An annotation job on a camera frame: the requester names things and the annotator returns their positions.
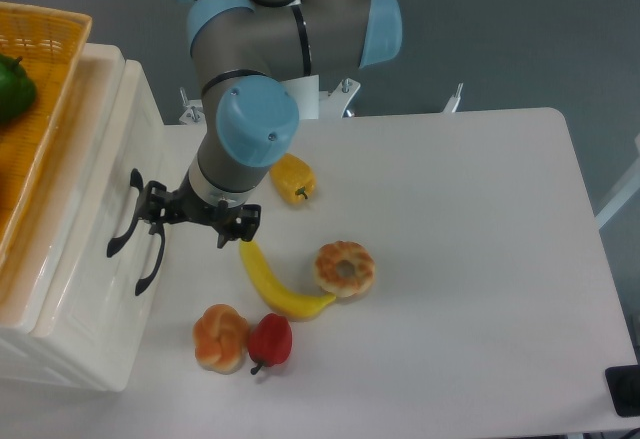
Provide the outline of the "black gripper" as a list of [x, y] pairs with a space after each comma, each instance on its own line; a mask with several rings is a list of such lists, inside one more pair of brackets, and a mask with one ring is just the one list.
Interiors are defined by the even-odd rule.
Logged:
[[165, 224], [187, 221], [211, 226], [218, 233], [217, 247], [228, 242], [253, 240], [261, 222], [261, 206], [233, 207], [227, 199], [210, 204], [194, 191], [188, 178], [173, 192], [158, 181], [149, 181], [138, 197], [138, 219], [149, 225], [149, 234], [161, 234]]

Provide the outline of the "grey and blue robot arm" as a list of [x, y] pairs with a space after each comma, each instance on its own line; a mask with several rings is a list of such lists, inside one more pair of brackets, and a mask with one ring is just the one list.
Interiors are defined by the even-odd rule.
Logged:
[[133, 176], [137, 220], [214, 228], [248, 241], [260, 223], [253, 190], [288, 150], [298, 107], [284, 82], [393, 59], [402, 44], [397, 0], [183, 0], [189, 54], [207, 132], [175, 191]]

